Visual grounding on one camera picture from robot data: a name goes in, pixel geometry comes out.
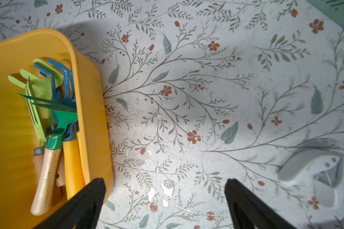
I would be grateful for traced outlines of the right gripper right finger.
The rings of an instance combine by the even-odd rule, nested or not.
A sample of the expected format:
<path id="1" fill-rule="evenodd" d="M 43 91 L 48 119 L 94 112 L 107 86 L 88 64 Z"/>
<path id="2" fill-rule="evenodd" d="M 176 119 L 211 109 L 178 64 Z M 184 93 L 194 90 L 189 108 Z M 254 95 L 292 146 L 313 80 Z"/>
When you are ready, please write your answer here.
<path id="1" fill-rule="evenodd" d="M 236 179 L 227 181 L 225 196 L 235 229 L 294 228 Z"/>

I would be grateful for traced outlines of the yellow plastic storage box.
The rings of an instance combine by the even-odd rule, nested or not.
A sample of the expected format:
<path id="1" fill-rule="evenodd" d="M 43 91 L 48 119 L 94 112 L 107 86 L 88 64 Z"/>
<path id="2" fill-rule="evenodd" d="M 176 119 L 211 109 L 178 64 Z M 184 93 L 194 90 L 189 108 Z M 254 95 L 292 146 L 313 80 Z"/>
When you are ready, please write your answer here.
<path id="1" fill-rule="evenodd" d="M 110 142 L 98 68 L 60 32 L 38 29 L 0 42 L 0 229 L 31 229 L 56 212 L 60 205 L 41 216 L 30 212 L 36 192 L 33 149 L 38 147 L 25 99 L 9 75 L 33 70 L 34 59 L 50 57 L 74 74 L 79 115 L 80 153 L 85 182 L 103 178 L 106 197 L 114 177 Z"/>

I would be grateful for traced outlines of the blue hand fork yellow handle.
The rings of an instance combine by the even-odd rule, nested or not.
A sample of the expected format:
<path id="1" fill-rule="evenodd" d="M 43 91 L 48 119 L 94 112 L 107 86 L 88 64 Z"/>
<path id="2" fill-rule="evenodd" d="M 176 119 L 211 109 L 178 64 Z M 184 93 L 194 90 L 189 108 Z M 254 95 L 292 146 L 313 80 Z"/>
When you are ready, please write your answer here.
<path id="1" fill-rule="evenodd" d="M 70 106 L 76 109 L 74 75 L 72 71 L 65 65 L 63 65 L 60 61 L 56 62 L 51 58 L 48 58 L 47 60 L 54 67 L 61 70 L 64 76 L 65 95 L 61 96 L 60 89 L 56 87 L 53 90 L 55 101 L 65 106 Z M 68 199 L 71 199 L 85 186 L 79 145 L 78 140 L 76 139 L 77 132 L 78 120 L 76 119 L 67 124 L 63 142 L 65 182 Z"/>

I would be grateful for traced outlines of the dark green rake wooden handle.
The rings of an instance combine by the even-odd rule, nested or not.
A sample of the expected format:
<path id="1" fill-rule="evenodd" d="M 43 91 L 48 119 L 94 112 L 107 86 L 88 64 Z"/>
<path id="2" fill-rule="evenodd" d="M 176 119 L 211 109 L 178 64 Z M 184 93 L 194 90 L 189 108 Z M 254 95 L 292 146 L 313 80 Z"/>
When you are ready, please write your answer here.
<path id="1" fill-rule="evenodd" d="M 76 108 L 57 101 L 29 95 L 22 95 L 22 97 L 34 100 L 35 102 L 32 103 L 34 106 L 53 110 L 58 119 L 57 128 L 51 131 L 47 137 L 42 170 L 31 206 L 31 213 L 35 216 L 40 216 L 45 214 L 52 206 L 55 174 L 66 129 L 68 125 L 78 120 L 78 115 Z"/>

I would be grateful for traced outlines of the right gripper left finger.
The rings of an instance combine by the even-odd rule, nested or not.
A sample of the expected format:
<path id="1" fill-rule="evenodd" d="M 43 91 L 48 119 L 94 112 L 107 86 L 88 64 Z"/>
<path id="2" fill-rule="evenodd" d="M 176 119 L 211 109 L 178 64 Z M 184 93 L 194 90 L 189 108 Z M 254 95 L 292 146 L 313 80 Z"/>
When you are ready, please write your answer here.
<path id="1" fill-rule="evenodd" d="M 94 229 L 101 212 L 106 185 L 95 178 L 36 229 Z"/>

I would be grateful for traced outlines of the lime green fork wooden handle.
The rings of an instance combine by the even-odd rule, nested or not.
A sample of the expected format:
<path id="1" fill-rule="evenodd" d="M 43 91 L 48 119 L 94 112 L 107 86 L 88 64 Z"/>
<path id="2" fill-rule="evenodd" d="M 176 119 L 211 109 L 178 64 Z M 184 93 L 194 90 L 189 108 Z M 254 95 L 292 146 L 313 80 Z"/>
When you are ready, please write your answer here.
<path id="1" fill-rule="evenodd" d="M 11 75 L 8 76 L 8 79 L 12 84 L 24 89 L 25 95 L 29 95 L 33 97 L 35 96 L 30 79 L 28 79 L 26 84 L 19 81 L 17 78 Z M 47 130 L 45 129 L 39 108 L 32 104 L 34 102 L 35 102 L 34 100 L 26 99 L 27 107 L 28 107 L 32 124 L 36 133 L 36 137 L 40 142 L 40 146 L 33 150 L 33 162 L 34 162 L 35 171 L 37 174 L 37 179 L 39 180 L 42 165 L 43 165 L 43 160 L 44 160 Z M 65 185 L 65 166 L 64 166 L 64 156 L 62 154 L 60 155 L 60 158 L 59 158 L 59 163 L 58 163 L 56 176 L 55 176 L 55 184 L 58 187 L 62 187 Z"/>

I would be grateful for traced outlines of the lime green rake wooden handle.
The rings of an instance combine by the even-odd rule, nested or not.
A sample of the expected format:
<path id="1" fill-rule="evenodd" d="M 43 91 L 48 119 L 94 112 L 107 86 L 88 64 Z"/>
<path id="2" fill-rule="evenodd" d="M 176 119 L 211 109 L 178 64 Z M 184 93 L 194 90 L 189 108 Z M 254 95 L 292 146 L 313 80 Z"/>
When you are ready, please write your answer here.
<path id="1" fill-rule="evenodd" d="M 64 82 L 64 75 L 58 72 L 51 65 L 47 64 L 45 61 L 40 59 L 34 59 L 34 64 L 50 72 L 54 76 L 55 87 L 59 88 Z M 51 88 L 51 77 L 40 78 L 31 72 L 20 69 L 20 74 L 25 79 L 30 79 L 32 82 L 32 88 L 35 97 L 52 100 L 52 88 Z M 46 115 L 46 125 L 45 127 L 52 126 L 56 124 L 54 114 L 52 111 L 45 111 Z"/>

